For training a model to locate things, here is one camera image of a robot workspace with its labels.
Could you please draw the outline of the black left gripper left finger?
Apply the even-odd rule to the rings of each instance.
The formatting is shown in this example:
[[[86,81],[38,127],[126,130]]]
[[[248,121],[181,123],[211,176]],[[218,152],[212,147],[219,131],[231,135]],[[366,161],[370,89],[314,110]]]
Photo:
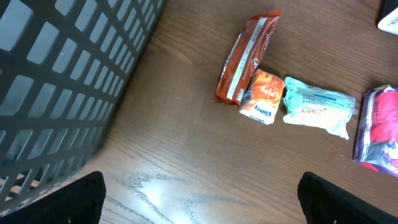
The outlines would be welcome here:
[[[94,171],[1,218],[1,224],[98,224],[106,196],[103,174]]]

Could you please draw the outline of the teal tissue pack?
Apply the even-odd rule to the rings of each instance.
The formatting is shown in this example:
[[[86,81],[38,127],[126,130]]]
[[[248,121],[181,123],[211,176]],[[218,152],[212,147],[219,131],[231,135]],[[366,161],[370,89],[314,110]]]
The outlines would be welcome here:
[[[285,123],[321,128],[349,139],[346,125],[357,113],[353,96],[310,86],[292,77],[285,77],[284,81],[287,89],[283,98],[287,108],[283,117]]]

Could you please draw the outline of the red purple snack packet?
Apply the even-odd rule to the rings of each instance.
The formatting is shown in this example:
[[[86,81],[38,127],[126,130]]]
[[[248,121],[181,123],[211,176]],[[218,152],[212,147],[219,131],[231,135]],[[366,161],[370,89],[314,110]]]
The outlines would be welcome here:
[[[397,88],[384,85],[364,94],[353,161],[397,176]]]

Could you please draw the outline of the small orange tissue pack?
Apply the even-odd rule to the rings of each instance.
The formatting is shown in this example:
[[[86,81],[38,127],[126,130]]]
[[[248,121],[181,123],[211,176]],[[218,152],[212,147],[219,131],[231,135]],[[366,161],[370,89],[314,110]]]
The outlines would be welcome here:
[[[263,124],[273,124],[284,88],[283,79],[257,69],[243,96],[239,112]]]

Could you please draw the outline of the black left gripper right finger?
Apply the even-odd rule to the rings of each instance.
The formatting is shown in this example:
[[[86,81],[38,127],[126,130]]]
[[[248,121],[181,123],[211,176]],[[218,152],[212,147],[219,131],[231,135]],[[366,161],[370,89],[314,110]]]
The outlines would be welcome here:
[[[297,196],[307,223],[397,224],[397,217],[312,172],[303,174]]]

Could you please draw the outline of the orange brown snack packet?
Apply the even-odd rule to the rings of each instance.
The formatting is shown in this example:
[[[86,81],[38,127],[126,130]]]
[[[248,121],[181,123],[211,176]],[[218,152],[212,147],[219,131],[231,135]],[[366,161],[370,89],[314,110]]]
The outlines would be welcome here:
[[[252,16],[224,64],[213,101],[240,105],[252,75],[262,62],[282,11],[275,9]]]

